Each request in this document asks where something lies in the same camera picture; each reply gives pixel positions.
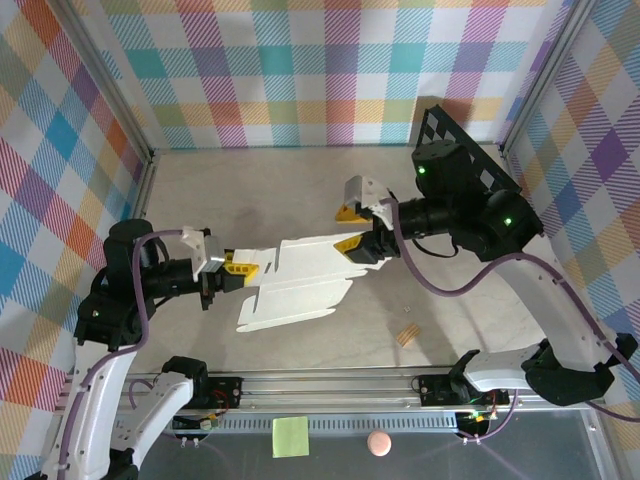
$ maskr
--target cable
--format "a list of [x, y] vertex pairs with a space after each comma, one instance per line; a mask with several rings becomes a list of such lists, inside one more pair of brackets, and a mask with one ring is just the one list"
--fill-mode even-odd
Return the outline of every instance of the cable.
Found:
[[224, 393], [222, 390], [214, 390], [213, 393], [216, 397], [220, 396], [224, 399], [225, 411], [221, 413], [221, 415], [224, 415], [229, 411], [229, 397], [227, 397], [227, 394]]
[[[381, 200], [380, 204], [391, 206], [392, 223], [393, 225], [399, 225], [400, 212], [398, 208], [398, 202], [392, 198], [385, 198]], [[526, 260], [542, 268], [549, 275], [551, 275], [551, 277], [558, 283], [560, 287], [562, 287], [565, 293], [569, 296], [573, 304], [580, 311], [580, 314], [584, 318], [585, 322], [587, 322], [587, 324], [595, 334], [596, 338], [600, 342], [602, 342], [602, 345], [604, 345], [604, 347], [607, 350], [609, 350], [611, 355], [613, 355], [616, 358], [616, 360], [618, 360], [629, 371], [629, 373], [633, 376], [633, 378], [635, 378], [636, 382], [640, 384], [640, 372], [636, 370], [636, 368], [631, 364], [631, 362], [629, 362], [629, 360], [627, 360], [624, 357], [624, 355], [622, 355], [611, 344], [611, 342], [609, 341], [605, 333], [600, 328], [600, 325], [598, 325], [598, 321], [595, 318], [593, 318], [587, 306], [584, 304], [582, 299], [578, 296], [576, 291], [571, 287], [571, 285], [569, 285], [569, 283], [564, 279], [562, 274], [558, 272], [555, 268], [553, 268], [551, 265], [549, 265], [547, 262], [545, 262], [544, 260], [536, 257], [535, 255], [529, 255], [528, 253], [524, 253], [524, 252], [511, 253], [508, 255], [504, 255], [498, 258], [497, 260], [492, 261], [489, 265], [487, 265], [482, 270], [480, 270], [480, 272], [475, 277], [473, 277], [471, 281], [469, 281], [466, 285], [455, 290], [443, 290], [439, 287], [436, 287], [434, 284], [429, 282], [429, 280], [427, 280], [424, 277], [424, 275], [422, 275], [422, 273], [416, 266], [415, 262], [409, 255], [409, 250], [407, 249], [407, 245], [405, 244], [404, 239], [402, 238], [402, 232], [400, 231], [399, 228], [393, 229], [393, 235], [396, 239], [396, 243], [398, 244], [398, 248], [400, 249], [400, 255], [404, 259], [404, 263], [407, 265], [407, 268], [413, 274], [416, 280], [418, 280], [420, 285], [422, 285], [429, 292], [434, 293], [436, 295], [440, 295], [442, 297], [449, 297], [449, 298], [458, 297], [460, 295], [463, 295], [469, 292], [474, 287], [476, 287], [487, 275], [489, 275], [489, 273], [491, 273], [493, 270], [495, 270], [497, 267], [499, 267], [503, 263], [509, 262], [511, 260]], [[633, 423], [640, 422], [640, 418], [625, 417], [617, 413], [615, 415], [612, 415], [614, 412], [606, 410], [602, 407], [601, 409], [597, 409], [597, 410], [602, 411], [602, 413], [604, 413], [605, 415], [609, 415], [618, 420], [625, 420]]]
[[80, 382], [80, 385], [78, 386], [78, 392], [73, 399], [71, 408], [69, 408], [69, 415], [67, 416], [67, 422], [64, 425], [62, 438], [60, 440], [60, 455], [58, 457], [58, 465], [60, 466], [60, 470], [58, 470], [58, 480], [65, 479], [67, 469], [63, 468], [62, 465], [67, 465], [67, 457], [69, 456], [69, 443], [71, 443], [71, 433], [73, 432], [73, 426], [76, 422], [76, 417], [78, 416], [78, 411], [80, 410], [80, 405], [82, 404], [84, 394], [91, 387], [91, 381], [100, 371], [100, 369], [102, 369], [108, 362], [123, 355], [137, 352], [142, 347], [144, 347], [149, 340], [149, 317], [147, 315], [147, 309], [144, 303], [144, 292], [142, 290], [142, 272], [140, 271], [140, 257], [142, 246], [149, 240], [152, 240], [154, 238], [162, 237], [165, 235], [181, 234], [182, 230], [163, 230], [159, 232], [151, 232], [143, 235], [136, 242], [136, 245], [133, 249], [133, 260], [131, 264], [133, 270], [133, 289], [136, 296], [136, 304], [138, 307], [138, 315], [140, 317], [142, 335], [140, 337], [140, 341], [132, 347], [123, 348], [121, 350], [111, 352], [98, 360], [96, 364], [89, 369], [84, 379]]
[[417, 393], [418, 395], [420, 395], [420, 390], [418, 390], [416, 387], [413, 386], [413, 382], [415, 382], [417, 379], [419, 378], [419, 376], [415, 376], [411, 379], [411, 383], [409, 384], [409, 386], [411, 387], [411, 390], [413, 390], [413, 393]]
[[169, 256], [169, 250], [167, 249], [167, 245], [159, 237], [154, 239], [154, 243], [156, 244], [156, 247], [158, 247], [160, 252], [162, 252], [162, 257], [164, 258], [165, 267], [166, 267], [166, 264], [169, 263], [169, 260], [171, 260], [171, 257]]
[[148, 382], [147, 380], [144, 380], [143, 378], [136, 378], [135, 380], [131, 381], [131, 383], [129, 384], [129, 403], [131, 404], [131, 408], [133, 408], [134, 410], [137, 408], [137, 405], [135, 398], [133, 398], [133, 387], [138, 383], [144, 385], [145, 387], [148, 387], [149, 390], [153, 388], [153, 384], [151, 382]]
[[626, 415], [620, 415], [619, 413], [616, 412], [612, 412], [611, 410], [607, 410], [606, 408], [601, 407], [598, 404], [595, 404], [593, 402], [584, 402], [587, 405], [589, 405], [591, 408], [593, 408], [594, 410], [597, 410], [601, 413], [604, 413], [605, 415], [610, 416], [611, 418], [615, 418], [616, 420], [621, 420], [623, 422], [631, 422], [631, 423], [640, 423], [640, 418], [638, 417], [627, 417]]
[[515, 410], [516, 410], [516, 404], [517, 403], [518, 403], [518, 391], [514, 390], [513, 391], [513, 398], [511, 399], [511, 407], [509, 408], [509, 411], [507, 412], [507, 416], [504, 417], [504, 420], [502, 422], [500, 422], [500, 425], [498, 425], [493, 431], [491, 431], [489, 433], [486, 433], [484, 435], [481, 435], [481, 436], [471, 435], [470, 433], [464, 432], [462, 430], [459, 430], [459, 433], [461, 435], [463, 435], [464, 437], [473, 439], [473, 440], [475, 440], [477, 442], [479, 442], [480, 440], [486, 440], [487, 438], [491, 438], [494, 435], [497, 435], [502, 430], [504, 430], [504, 428], [507, 426], [507, 423], [509, 423], [509, 420], [511, 420], [511, 417], [513, 417], [513, 412], [515, 412]]
[[455, 243], [453, 243], [453, 239], [451, 240], [451, 246], [453, 247], [453, 253], [451, 255], [443, 255], [442, 253], [436, 253], [436, 252], [432, 252], [431, 250], [427, 250], [422, 245], [420, 245], [415, 238], [411, 241], [413, 242], [413, 245], [422, 253], [426, 255], [430, 255], [432, 257], [436, 257], [436, 258], [453, 258], [458, 253], [460, 253], [460, 248]]

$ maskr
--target black mount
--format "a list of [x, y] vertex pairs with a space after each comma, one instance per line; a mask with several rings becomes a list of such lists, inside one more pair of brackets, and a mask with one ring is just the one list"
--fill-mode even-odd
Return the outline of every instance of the black mount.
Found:
[[479, 392], [464, 378], [466, 365], [478, 353], [480, 350], [465, 353], [448, 374], [419, 375], [420, 405], [438, 407], [473, 403], [474, 406], [487, 406], [493, 405], [494, 395], [496, 405], [509, 405], [509, 394], [505, 390]]
[[177, 372], [193, 380], [193, 396], [189, 405], [195, 408], [204, 406], [209, 396], [209, 374], [207, 364], [202, 360], [174, 356], [162, 366], [162, 373]]
[[120, 450], [109, 450], [109, 472], [102, 477], [102, 480], [137, 480], [138, 467], [133, 464], [133, 449], [127, 448], [124, 452]]
[[[638, 342], [628, 333], [619, 333], [616, 348], [629, 360], [638, 348]], [[545, 339], [540, 343], [540, 350], [522, 364], [522, 369], [534, 392], [554, 405], [565, 407], [601, 398], [615, 379], [611, 367], [619, 363], [612, 355], [606, 364], [595, 365], [593, 372], [570, 370], [560, 365]]]

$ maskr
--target small wooden block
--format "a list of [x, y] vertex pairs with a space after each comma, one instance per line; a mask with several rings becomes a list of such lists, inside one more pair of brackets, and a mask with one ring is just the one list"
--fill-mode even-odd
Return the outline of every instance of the small wooden block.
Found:
[[407, 328], [405, 328], [403, 331], [401, 331], [398, 334], [398, 336], [396, 337], [396, 340], [404, 348], [407, 346], [407, 344], [411, 340], [416, 338], [419, 334], [420, 334], [420, 327], [418, 327], [415, 323], [412, 323], [411, 325], [409, 325]]

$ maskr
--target black bracket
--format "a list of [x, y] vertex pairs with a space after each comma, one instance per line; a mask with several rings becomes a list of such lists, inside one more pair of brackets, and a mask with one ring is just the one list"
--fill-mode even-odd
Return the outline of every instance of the black bracket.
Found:
[[133, 449], [127, 448], [121, 452], [114, 450], [109, 451], [109, 473], [102, 480], [137, 480], [138, 467], [133, 464]]
[[479, 392], [464, 378], [464, 369], [480, 350], [465, 353], [448, 374], [419, 375], [418, 392], [423, 407], [449, 405], [509, 405], [509, 394], [505, 390]]
[[466, 400], [452, 386], [449, 375], [420, 375], [418, 376], [417, 384], [420, 391], [420, 405], [423, 407], [449, 405], [489, 406], [494, 403], [494, 393], [496, 405], [509, 405], [509, 394], [505, 390], [478, 392], [472, 389], [470, 385], [467, 388], [472, 391], [469, 392], [469, 400]]
[[[619, 333], [616, 347], [628, 360], [638, 348], [638, 342], [628, 333]], [[606, 364], [595, 365], [593, 372], [564, 368], [545, 339], [540, 343], [540, 350], [522, 364], [522, 369], [531, 390], [546, 401], [564, 407], [602, 397], [615, 379], [611, 367], [618, 363], [611, 356]]]
[[241, 397], [241, 377], [210, 376], [207, 381], [206, 399], [197, 404], [189, 402], [184, 408], [197, 408], [200, 410], [219, 409], [223, 411], [228, 408], [229, 410], [233, 410], [240, 407]]

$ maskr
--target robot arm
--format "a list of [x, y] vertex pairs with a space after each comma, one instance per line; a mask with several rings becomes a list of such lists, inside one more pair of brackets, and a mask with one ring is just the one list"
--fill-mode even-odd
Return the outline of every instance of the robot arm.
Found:
[[[614, 380], [611, 367], [619, 363], [611, 346], [629, 359], [637, 342], [600, 322], [571, 287], [531, 206], [517, 191], [489, 190], [474, 174], [468, 152], [451, 141], [419, 146], [413, 162], [423, 194], [419, 199], [397, 203], [368, 177], [347, 182], [340, 212], [371, 220], [372, 229], [335, 248], [355, 263], [404, 257], [414, 276], [443, 296], [472, 287], [447, 292], [432, 286], [411, 261], [405, 240], [449, 233], [480, 261], [495, 262], [491, 269], [514, 289], [546, 339], [522, 350], [469, 352], [453, 370], [466, 383], [459, 387], [466, 388], [462, 401], [474, 392], [513, 388], [532, 389], [563, 406], [602, 397]], [[593, 319], [595, 328], [585, 316]]]
[[[134, 414], [114, 428], [122, 387], [136, 355], [131, 346], [141, 344], [142, 322], [155, 313], [154, 300], [199, 293], [206, 310], [216, 292], [241, 288], [247, 280], [245, 273], [223, 268], [225, 253], [208, 230], [185, 228], [182, 241], [192, 247], [192, 259], [169, 259], [164, 244], [157, 241], [142, 246], [143, 320], [132, 264], [134, 245], [151, 232], [144, 220], [120, 222], [109, 232], [104, 243], [107, 266], [78, 307], [76, 365], [61, 427], [42, 472], [30, 478], [137, 478], [149, 448], [178, 410], [210, 402], [206, 364], [173, 357]], [[164, 262], [159, 261], [158, 249], [165, 252]]]

